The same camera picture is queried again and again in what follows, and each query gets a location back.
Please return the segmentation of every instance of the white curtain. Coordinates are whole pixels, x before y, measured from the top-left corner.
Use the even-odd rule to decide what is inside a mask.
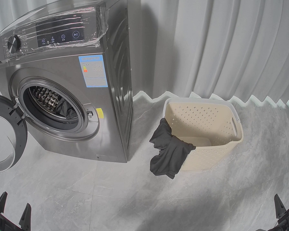
[[[0,0],[0,30],[57,0]],[[133,93],[289,100],[289,0],[128,0]]]

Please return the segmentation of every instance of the plastic wrap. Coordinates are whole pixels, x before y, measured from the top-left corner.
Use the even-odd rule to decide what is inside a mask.
[[[6,34],[1,33],[5,36],[2,39],[6,59],[65,47],[98,47],[108,30],[107,20],[108,10],[102,6],[52,13],[37,19],[29,17],[10,27],[9,33],[6,33],[7,30],[4,30]],[[11,35],[17,35],[20,41],[20,48],[14,54],[7,50]]]

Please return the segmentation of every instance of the washing machine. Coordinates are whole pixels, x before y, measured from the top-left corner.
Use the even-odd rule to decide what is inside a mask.
[[[27,131],[51,152],[126,163],[127,0],[60,0],[13,22],[0,33],[0,92],[0,117],[16,138],[0,171],[20,159]]]

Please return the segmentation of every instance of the laundry basket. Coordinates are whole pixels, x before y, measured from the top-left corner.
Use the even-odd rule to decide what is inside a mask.
[[[169,98],[163,116],[179,139],[196,146],[181,170],[208,169],[243,140],[239,116],[230,102],[204,98]]]

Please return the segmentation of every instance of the control panel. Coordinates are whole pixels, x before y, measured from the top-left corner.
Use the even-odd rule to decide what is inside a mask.
[[[5,59],[40,52],[47,46],[79,44],[96,38],[95,11],[47,16],[5,33],[2,37]]]
[[[82,14],[70,14],[36,23],[38,47],[84,40],[82,17]]]

